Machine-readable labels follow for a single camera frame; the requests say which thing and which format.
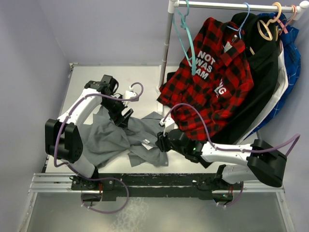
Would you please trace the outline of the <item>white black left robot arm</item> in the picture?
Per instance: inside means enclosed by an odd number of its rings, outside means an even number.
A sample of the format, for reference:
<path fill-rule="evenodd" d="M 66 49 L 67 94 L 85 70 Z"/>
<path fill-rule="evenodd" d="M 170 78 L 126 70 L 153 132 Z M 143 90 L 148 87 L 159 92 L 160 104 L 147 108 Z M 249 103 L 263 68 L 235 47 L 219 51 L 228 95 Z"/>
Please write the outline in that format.
<path fill-rule="evenodd" d="M 75 103 L 64 114 L 45 123 L 45 151 L 53 156 L 54 166 L 68 165 L 70 169 L 83 176 L 82 183 L 88 189 L 98 187 L 98 170 L 83 154 L 84 145 L 79 127 L 99 105 L 107 109 L 115 126 L 123 129 L 128 127 L 133 110 L 129 109 L 125 114 L 122 111 L 130 101 L 137 100 L 138 95 L 130 85 L 124 94 L 116 97 L 118 87 L 118 81 L 111 75 L 103 75 L 100 81 L 90 80 Z"/>

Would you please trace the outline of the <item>grey button-up shirt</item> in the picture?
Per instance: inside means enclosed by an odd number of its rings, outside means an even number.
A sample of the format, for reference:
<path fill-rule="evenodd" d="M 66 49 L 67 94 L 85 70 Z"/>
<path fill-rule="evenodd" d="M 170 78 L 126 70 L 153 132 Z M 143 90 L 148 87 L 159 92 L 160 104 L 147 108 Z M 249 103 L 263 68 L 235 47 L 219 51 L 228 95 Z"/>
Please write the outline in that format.
<path fill-rule="evenodd" d="M 101 107 L 93 114 L 92 124 L 81 126 L 83 154 L 98 168 L 104 167 L 110 159 L 124 151 L 129 152 L 132 167 L 144 162 L 156 167 L 168 166 L 166 152 L 161 152 L 155 144 L 157 133 L 163 131 L 159 125 L 161 118 L 157 112 L 151 112 L 141 119 L 130 117 L 128 128 L 123 129 L 116 126 L 109 118 L 107 109 Z M 152 146 L 152 149 L 147 150 L 142 145 L 144 139 L 150 141 L 148 145 Z"/>

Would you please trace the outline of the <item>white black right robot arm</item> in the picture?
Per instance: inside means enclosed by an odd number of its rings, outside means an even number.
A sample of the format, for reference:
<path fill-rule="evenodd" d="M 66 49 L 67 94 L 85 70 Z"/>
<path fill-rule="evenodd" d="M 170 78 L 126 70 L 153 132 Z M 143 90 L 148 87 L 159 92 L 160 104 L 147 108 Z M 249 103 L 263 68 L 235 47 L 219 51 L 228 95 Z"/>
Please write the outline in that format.
<path fill-rule="evenodd" d="M 155 144 L 162 152 L 173 150 L 204 168 L 221 162 L 214 181 L 220 189 L 253 180 L 270 187 L 282 187 L 287 156 L 263 140 L 255 139 L 245 145 L 211 144 L 191 140 L 180 129 L 172 129 L 158 132 Z"/>

